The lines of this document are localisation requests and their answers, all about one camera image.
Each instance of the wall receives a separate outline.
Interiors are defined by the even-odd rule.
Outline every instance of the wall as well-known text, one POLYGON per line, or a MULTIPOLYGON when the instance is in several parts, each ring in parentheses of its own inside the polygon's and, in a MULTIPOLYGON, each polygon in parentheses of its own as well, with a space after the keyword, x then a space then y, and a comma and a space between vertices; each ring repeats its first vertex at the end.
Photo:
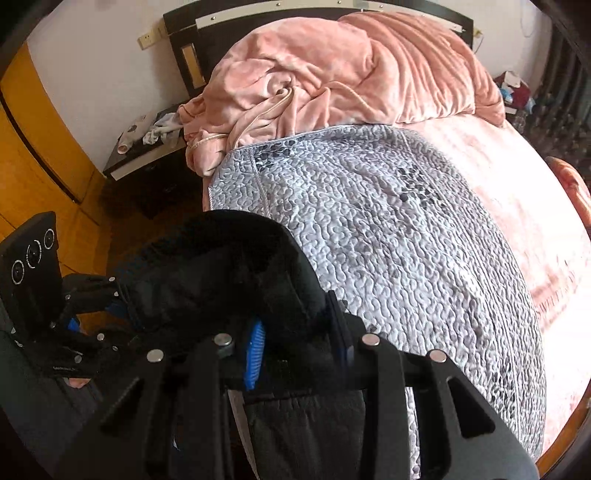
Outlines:
MULTIPOLYGON (((31 57, 47 94, 98 169, 134 118, 187 98, 170 43, 142 51, 137 38, 189 2, 64 0, 31 34, 31 57)), ((529 0, 437 2, 473 18, 485 33, 478 57, 493 75, 515 70, 539 84, 551 27, 529 0)))

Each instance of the mattress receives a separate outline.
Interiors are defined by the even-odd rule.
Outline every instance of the mattress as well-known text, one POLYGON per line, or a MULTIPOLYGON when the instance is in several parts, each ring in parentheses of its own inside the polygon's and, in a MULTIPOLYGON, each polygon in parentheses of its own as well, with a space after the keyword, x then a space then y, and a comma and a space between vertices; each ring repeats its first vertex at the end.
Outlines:
MULTIPOLYGON (((591 341, 591 325, 583 315, 591 301, 591 242, 553 173, 509 123, 497 128, 460 114, 406 128, 418 131, 464 175, 524 275, 543 335, 545 451, 591 378, 591 363, 583 358, 591 341)), ((209 189, 203 191, 207 210, 209 189)))

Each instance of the silver bolt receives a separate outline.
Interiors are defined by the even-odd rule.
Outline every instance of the silver bolt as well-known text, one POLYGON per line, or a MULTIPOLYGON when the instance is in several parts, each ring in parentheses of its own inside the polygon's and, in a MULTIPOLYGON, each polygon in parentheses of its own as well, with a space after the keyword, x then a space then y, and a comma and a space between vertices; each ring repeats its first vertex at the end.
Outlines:
POLYGON ((445 360, 447 360, 447 355, 442 350, 431 350, 429 352, 429 358, 438 364, 442 364, 445 360))
POLYGON ((155 348, 154 350, 150 350, 148 352, 146 358, 148 359, 148 362, 150 362, 151 364, 157 364, 158 362, 161 362, 164 358, 164 352, 158 348, 155 348))
POLYGON ((378 346, 379 336, 375 333, 366 333, 361 337, 361 341, 367 346, 378 346))
POLYGON ((232 343, 232 336, 227 333, 218 333, 213 341, 217 346, 228 346, 232 343))

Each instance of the gray quilt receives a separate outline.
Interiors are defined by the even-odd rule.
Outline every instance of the gray quilt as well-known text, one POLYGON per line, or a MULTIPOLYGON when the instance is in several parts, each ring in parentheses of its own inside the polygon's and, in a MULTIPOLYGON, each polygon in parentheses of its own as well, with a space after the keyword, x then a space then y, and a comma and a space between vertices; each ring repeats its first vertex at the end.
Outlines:
POLYGON ((356 125, 239 148, 210 197, 213 209, 285 225, 322 287, 370 330, 404 351, 446 351, 530 455, 541 453, 545 375, 530 293, 494 221, 422 137, 356 125))

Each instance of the pink blanket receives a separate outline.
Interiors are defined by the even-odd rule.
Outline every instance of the pink blanket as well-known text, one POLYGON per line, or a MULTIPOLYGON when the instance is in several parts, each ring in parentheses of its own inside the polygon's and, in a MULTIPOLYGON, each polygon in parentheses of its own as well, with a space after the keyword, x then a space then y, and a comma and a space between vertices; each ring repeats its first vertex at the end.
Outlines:
POLYGON ((343 124, 410 124, 473 113, 502 125, 490 75, 454 32, 375 12, 287 18, 249 33, 179 109, 187 164, 211 176, 241 145, 343 124))

